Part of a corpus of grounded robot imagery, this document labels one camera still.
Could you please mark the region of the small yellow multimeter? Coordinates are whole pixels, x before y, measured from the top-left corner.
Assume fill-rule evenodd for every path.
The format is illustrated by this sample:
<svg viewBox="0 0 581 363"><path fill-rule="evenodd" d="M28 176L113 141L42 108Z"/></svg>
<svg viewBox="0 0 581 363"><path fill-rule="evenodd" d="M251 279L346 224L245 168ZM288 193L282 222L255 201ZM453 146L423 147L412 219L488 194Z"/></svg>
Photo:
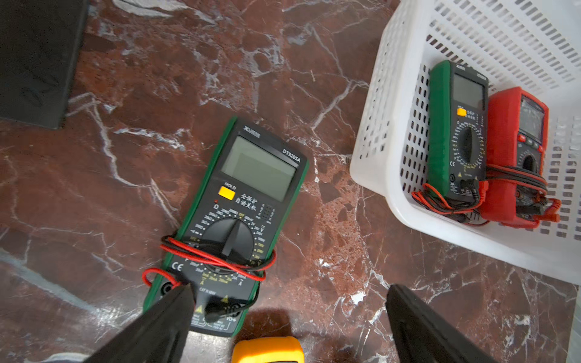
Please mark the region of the small yellow multimeter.
<svg viewBox="0 0 581 363"><path fill-rule="evenodd" d="M305 355L294 337L261 337L238 342L232 353L232 363L304 363Z"/></svg>

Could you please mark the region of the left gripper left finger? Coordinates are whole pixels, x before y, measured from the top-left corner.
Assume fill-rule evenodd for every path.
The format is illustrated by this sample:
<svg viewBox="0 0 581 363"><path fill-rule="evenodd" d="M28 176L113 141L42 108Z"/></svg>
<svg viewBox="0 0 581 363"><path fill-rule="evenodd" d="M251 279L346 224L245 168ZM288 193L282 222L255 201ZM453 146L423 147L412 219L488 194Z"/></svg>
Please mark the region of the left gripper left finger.
<svg viewBox="0 0 581 363"><path fill-rule="evenodd" d="M179 362L194 311L192 286L175 287L86 361Z"/></svg>

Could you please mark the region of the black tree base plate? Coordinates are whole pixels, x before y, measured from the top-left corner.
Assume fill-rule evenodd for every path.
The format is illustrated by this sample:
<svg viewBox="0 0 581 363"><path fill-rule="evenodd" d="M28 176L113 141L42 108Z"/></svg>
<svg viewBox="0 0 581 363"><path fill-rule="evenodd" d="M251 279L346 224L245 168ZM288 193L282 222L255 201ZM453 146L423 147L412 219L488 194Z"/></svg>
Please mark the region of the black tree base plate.
<svg viewBox="0 0 581 363"><path fill-rule="evenodd" d="M62 127L88 10L88 1L1 3L3 119Z"/></svg>

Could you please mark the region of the green multimeter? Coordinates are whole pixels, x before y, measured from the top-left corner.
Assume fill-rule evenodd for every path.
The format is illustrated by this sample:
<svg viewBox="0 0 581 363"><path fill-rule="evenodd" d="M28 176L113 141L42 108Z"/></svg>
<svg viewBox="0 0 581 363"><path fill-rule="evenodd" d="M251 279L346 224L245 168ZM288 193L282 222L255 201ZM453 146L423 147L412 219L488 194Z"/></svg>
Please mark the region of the green multimeter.
<svg viewBox="0 0 581 363"><path fill-rule="evenodd" d="M264 128L232 118L181 227L148 282L151 308L176 284L192 287L192 331L233 337L254 306L309 162Z"/></svg>
<svg viewBox="0 0 581 363"><path fill-rule="evenodd" d="M489 80L450 60L430 72L428 178L413 200L461 224L485 201Z"/></svg>

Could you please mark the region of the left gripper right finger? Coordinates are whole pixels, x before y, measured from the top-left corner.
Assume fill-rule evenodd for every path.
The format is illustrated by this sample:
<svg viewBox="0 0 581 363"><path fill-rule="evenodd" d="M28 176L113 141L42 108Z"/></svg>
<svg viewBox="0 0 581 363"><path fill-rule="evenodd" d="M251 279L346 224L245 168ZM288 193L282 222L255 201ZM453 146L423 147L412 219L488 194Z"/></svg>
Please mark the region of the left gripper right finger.
<svg viewBox="0 0 581 363"><path fill-rule="evenodd" d="M494 361L402 284L390 286L385 307L401 362Z"/></svg>

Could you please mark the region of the red multimeter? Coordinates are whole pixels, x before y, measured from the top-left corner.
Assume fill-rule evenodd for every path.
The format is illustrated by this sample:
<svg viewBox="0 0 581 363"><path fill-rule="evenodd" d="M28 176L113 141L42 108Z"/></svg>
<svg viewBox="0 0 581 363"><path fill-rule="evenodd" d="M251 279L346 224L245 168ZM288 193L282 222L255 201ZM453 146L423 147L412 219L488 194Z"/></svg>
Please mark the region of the red multimeter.
<svg viewBox="0 0 581 363"><path fill-rule="evenodd" d="M521 87L490 96L486 200L479 214L512 228L559 222L561 201L543 178L549 146L549 108Z"/></svg>

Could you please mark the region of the white perforated plastic basket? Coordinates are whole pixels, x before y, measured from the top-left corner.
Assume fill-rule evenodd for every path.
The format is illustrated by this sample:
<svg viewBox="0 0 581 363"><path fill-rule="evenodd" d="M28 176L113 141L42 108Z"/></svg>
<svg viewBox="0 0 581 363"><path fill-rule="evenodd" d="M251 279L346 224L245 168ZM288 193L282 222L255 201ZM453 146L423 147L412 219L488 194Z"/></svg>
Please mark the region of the white perforated plastic basket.
<svg viewBox="0 0 581 363"><path fill-rule="evenodd" d="M549 109L543 175L562 202L559 222L533 230L470 227L425 210L431 68L451 60L515 86ZM381 37L350 174L385 197L403 224L513 265L580 282L580 3L404 1Z"/></svg>

